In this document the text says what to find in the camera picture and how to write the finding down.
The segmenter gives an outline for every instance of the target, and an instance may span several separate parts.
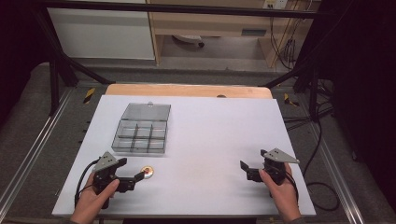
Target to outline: small round object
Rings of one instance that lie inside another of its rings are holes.
[[[149,179],[154,175],[154,169],[151,166],[143,167],[140,172],[145,172],[145,179]]]

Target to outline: wrist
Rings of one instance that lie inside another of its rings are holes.
[[[79,220],[79,218],[75,217],[74,215],[70,217],[70,221],[71,223],[76,223],[76,224],[82,223],[81,220]]]
[[[284,221],[285,223],[290,223],[290,222],[292,222],[293,220],[302,217],[302,216],[301,216],[301,213],[300,213],[300,210],[299,210],[298,208],[297,208],[297,209],[289,210],[287,214],[281,214],[281,216],[282,216],[282,219],[283,219],[283,221]]]

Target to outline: metal frame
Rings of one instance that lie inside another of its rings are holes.
[[[18,195],[24,181],[26,180],[27,176],[29,175],[30,171],[32,170],[35,161],[37,160],[38,156],[40,155],[41,150],[43,149],[44,145],[47,143],[47,140],[50,137],[52,130],[55,128],[56,123],[58,122],[59,118],[61,117],[68,100],[71,96],[71,93],[74,89],[69,88],[66,90],[61,98],[61,103],[59,108],[54,111],[52,117],[47,119],[46,124],[44,125],[43,129],[41,130],[40,134],[38,135],[37,139],[33,143],[32,147],[30,148],[29,152],[27,153],[26,157],[24,158],[20,168],[18,169],[17,173],[12,177],[11,181],[9,182],[6,190],[0,197],[0,223],[2,223],[3,219],[6,217],[6,214],[11,207],[12,203],[14,202],[15,198]]]
[[[297,95],[297,97],[302,105],[303,111],[307,116],[309,116],[307,101],[301,95]],[[310,125],[311,125],[311,130],[315,136],[315,139],[318,140],[318,136],[319,136],[318,125],[314,122],[311,122]],[[350,189],[347,185],[347,182],[345,181],[340,169],[338,168],[338,165],[335,162],[324,137],[322,137],[320,141],[319,149],[324,164],[327,170],[329,171],[329,176],[332,180],[334,189],[338,194],[341,204],[344,206],[344,210],[346,212],[347,218],[349,219],[349,222],[353,224],[363,224],[364,219],[361,215],[361,211],[359,207],[356,205],[352,193],[350,192]]]
[[[303,19],[332,19],[336,16],[330,12],[313,11],[293,11],[293,10],[273,10],[257,8],[239,7],[205,7],[205,6],[183,6],[183,5],[159,5],[159,4],[134,4],[134,3],[108,3],[108,2],[84,2],[84,1],[59,1],[59,0],[36,0],[32,4],[31,12],[45,40],[41,39],[42,45],[49,47],[48,54],[52,56],[51,61],[51,111],[52,114],[59,102],[59,92],[56,87],[56,76],[59,74],[66,86],[76,86],[78,79],[72,67],[99,81],[102,84],[111,84],[114,81],[107,80],[95,74],[93,71],[84,67],[80,63],[69,58],[62,50],[56,32],[51,29],[50,17],[44,16],[44,9],[52,8],[73,8],[89,10],[112,10],[112,11],[145,11],[145,12],[165,12],[165,13],[194,13],[194,14],[213,14],[213,15],[234,15],[251,17],[275,17],[275,18],[303,18]]]

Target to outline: gray floor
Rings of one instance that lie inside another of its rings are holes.
[[[255,39],[206,37],[204,41],[205,47],[199,49],[168,36],[163,49],[163,63],[160,65],[153,62],[103,60],[88,60],[85,63],[99,75],[120,82],[256,86],[287,71],[280,65],[272,69],[267,68]],[[63,186],[80,141],[84,138],[84,130],[89,128],[87,121],[91,120],[100,95],[106,91],[105,86],[95,85],[97,87],[90,103],[84,105],[82,101],[92,85],[92,80],[82,74],[78,77],[81,79],[78,87],[72,90],[63,115],[7,212],[8,221],[20,217],[29,218],[24,220],[26,223],[32,220],[44,223],[56,219],[51,215],[57,199],[55,194]],[[284,93],[288,93],[292,101],[299,99],[298,95],[292,92],[293,82],[294,79],[291,78],[272,90],[284,117],[304,116],[301,106],[284,104]],[[49,111],[49,71],[45,65],[38,66],[32,72],[32,78],[22,98],[0,130],[0,192],[6,190],[12,176],[17,172],[19,164],[48,119]],[[352,160],[350,148],[336,118],[328,116],[322,119],[321,124],[326,143],[365,222],[396,223],[394,211],[371,178],[366,165]],[[289,134],[303,169],[315,148],[316,139],[309,125],[292,130]],[[332,185],[320,154],[314,158],[305,181],[320,181]],[[327,189],[316,186],[310,190],[314,202],[324,207],[335,204],[334,196]],[[317,213],[317,216],[307,217],[306,220],[312,223],[348,223],[342,205],[333,212],[317,209]],[[261,222],[268,223],[268,220],[269,217],[263,217]]]

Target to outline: sleeve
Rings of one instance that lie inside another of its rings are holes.
[[[303,217],[299,217],[289,222],[289,224],[305,224],[305,220]]]

